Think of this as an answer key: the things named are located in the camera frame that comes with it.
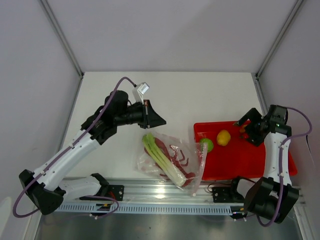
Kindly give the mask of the orange toy food piece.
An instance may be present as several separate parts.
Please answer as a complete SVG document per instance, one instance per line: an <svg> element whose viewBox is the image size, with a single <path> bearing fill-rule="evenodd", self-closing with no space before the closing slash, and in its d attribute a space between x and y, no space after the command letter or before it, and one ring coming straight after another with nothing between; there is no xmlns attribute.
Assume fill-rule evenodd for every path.
<svg viewBox="0 0 320 240"><path fill-rule="evenodd" d="M233 126L235 126L236 128L238 128L238 132L239 132L239 138L240 139L248 139L249 138L249 135L246 133L246 127L248 124L250 124L251 121L250 120L247 120L243 125L238 125L237 122L235 122L233 124Z"/></svg>

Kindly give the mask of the yellow lemon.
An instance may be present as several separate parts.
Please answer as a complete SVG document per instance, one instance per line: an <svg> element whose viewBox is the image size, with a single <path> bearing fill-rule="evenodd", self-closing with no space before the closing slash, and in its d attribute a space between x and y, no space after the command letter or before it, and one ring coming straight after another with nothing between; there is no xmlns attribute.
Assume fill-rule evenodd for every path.
<svg viewBox="0 0 320 240"><path fill-rule="evenodd" d="M217 144L222 147L225 147L230 140L231 140L231 135L225 129L221 130L216 137Z"/></svg>

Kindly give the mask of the clear zip top bag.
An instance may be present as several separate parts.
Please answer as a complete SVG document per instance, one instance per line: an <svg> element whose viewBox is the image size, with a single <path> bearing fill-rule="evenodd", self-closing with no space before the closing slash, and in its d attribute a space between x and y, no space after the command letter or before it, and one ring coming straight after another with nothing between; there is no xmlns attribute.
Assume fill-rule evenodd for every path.
<svg viewBox="0 0 320 240"><path fill-rule="evenodd" d="M135 169L150 177L174 184L196 196L204 174L208 144L148 132L141 138Z"/></svg>

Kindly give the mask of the green celery stalk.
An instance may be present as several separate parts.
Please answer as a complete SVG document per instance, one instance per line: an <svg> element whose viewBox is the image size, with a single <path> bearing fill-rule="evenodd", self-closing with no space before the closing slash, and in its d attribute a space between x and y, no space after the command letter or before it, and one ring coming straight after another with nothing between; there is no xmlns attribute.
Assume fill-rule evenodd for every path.
<svg viewBox="0 0 320 240"><path fill-rule="evenodd" d="M165 175L177 187L182 187L187 179L180 169L172 162L166 145L151 133L147 133L142 137L142 143L149 156L163 170Z"/></svg>

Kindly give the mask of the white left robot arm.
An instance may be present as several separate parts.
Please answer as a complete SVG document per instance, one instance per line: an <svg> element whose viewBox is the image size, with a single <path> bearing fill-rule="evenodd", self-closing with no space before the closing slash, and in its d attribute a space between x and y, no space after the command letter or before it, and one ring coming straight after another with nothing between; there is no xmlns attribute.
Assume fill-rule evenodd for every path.
<svg viewBox="0 0 320 240"><path fill-rule="evenodd" d="M99 173L67 184L62 181L84 157L115 135L118 127L137 124L142 129L151 129L166 123L155 112L150 100L140 99L129 104L125 91L114 90L105 98L104 104L85 120L68 146L42 166L33 171L25 169L19 174L22 194L27 195L43 215L53 213L67 200L115 201L109 182Z"/></svg>

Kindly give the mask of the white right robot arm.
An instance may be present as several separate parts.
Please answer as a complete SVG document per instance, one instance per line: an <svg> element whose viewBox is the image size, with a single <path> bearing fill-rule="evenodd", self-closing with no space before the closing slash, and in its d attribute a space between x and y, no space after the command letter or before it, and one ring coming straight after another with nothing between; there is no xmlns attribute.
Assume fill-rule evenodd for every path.
<svg viewBox="0 0 320 240"><path fill-rule="evenodd" d="M292 128L288 126L288 108L271 105L266 115L251 108L240 120L234 123L244 128L247 142L255 147L265 147L264 172L260 179L238 176L231 182L228 196L234 202L243 200L246 212L267 219L265 227L280 224L291 211L299 198L299 190L292 186L289 174L289 146Z"/></svg>

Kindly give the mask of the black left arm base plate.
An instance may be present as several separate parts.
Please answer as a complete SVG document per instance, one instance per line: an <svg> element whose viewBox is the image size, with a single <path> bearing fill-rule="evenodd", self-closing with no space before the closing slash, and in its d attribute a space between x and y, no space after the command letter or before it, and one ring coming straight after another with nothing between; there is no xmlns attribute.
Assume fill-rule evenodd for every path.
<svg viewBox="0 0 320 240"><path fill-rule="evenodd" d="M84 201L84 200L92 200L92 201L98 201L98 197L108 197L115 199L117 201L122 201L124 197L124 191L125 191L125 186L124 185L114 185L114 184L109 184L108 186L102 186L100 190L93 195L93 197L88 197L88 196L83 196L80 197L79 199Z"/></svg>

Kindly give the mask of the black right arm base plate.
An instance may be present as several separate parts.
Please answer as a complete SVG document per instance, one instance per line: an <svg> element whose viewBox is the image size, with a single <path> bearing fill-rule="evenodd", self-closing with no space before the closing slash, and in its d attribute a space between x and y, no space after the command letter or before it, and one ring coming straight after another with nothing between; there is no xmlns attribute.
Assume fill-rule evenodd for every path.
<svg viewBox="0 0 320 240"><path fill-rule="evenodd" d="M245 198L230 184L209 184L207 190L212 194L214 203L244 203Z"/></svg>

